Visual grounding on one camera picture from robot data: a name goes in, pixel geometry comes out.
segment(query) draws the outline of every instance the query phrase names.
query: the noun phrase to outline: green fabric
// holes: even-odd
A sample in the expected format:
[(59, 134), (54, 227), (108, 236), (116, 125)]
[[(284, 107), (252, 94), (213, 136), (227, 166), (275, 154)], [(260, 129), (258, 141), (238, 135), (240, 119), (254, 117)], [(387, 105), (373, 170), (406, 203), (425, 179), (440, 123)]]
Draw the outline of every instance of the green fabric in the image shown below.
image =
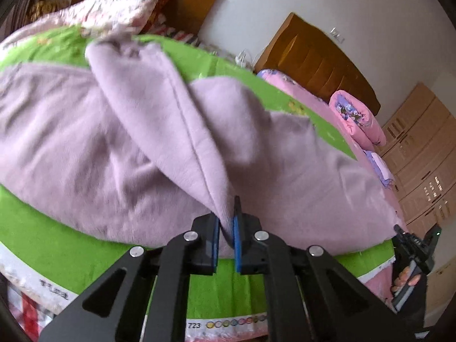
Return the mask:
[[(248, 71), (160, 36), (141, 36), (139, 40), (160, 42), (187, 82), (209, 76), (235, 77), (255, 92), (266, 109), (308, 115), (320, 137), (355, 158), (331, 124)], [(0, 70), (32, 61), (88, 67), (84, 52), (89, 42), (89, 38), (81, 37), (79, 27), (54, 29), (11, 49), (0, 62)], [(57, 223), (1, 186), (0, 242), (37, 272), (77, 294), (130, 247), (128, 244), (101, 241)], [(393, 255), (391, 241), (386, 241), (360, 253), (339, 256), (338, 260), (355, 276), (360, 276)], [(191, 277), (188, 318), (223, 318), (265, 310), (262, 277), (238, 275), (234, 271), (233, 260), (219, 260), (217, 274), (213, 277)]]

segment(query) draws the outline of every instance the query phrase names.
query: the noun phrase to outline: folded blanket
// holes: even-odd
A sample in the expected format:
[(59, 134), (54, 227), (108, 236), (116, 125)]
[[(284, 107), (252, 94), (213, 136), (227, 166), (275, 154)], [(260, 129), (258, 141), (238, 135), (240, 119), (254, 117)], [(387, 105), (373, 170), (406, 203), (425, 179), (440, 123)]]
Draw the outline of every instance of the folded blanket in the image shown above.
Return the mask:
[(384, 160), (377, 153), (373, 153), (368, 150), (365, 150), (364, 153), (366, 153), (366, 157), (371, 163), (382, 184), (385, 187), (388, 187), (394, 183), (394, 175), (391, 173)]
[(336, 91), (329, 106), (343, 119), (346, 130), (361, 148), (374, 151), (373, 145), (386, 144), (386, 136), (369, 108), (348, 92)]
[(158, 247), (211, 210), (231, 244), (238, 194), (295, 247), (336, 255), (394, 235), (375, 176), (307, 117), (265, 111), (232, 78), (187, 86), (157, 44), (111, 38), (86, 57), (91, 71), (28, 63), (0, 75), (0, 183), (41, 212)]

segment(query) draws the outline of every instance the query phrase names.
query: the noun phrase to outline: wall socket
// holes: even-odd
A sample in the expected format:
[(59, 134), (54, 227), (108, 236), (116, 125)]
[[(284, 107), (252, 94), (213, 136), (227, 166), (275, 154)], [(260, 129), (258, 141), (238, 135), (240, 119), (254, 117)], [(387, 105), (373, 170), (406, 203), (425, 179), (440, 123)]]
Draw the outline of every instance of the wall socket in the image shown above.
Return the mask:
[(334, 39), (339, 43), (343, 43), (345, 41), (345, 38), (343, 38), (341, 36), (341, 34), (339, 33), (339, 31), (336, 29), (336, 27), (334, 27), (332, 30), (331, 30), (331, 36), (334, 37)]

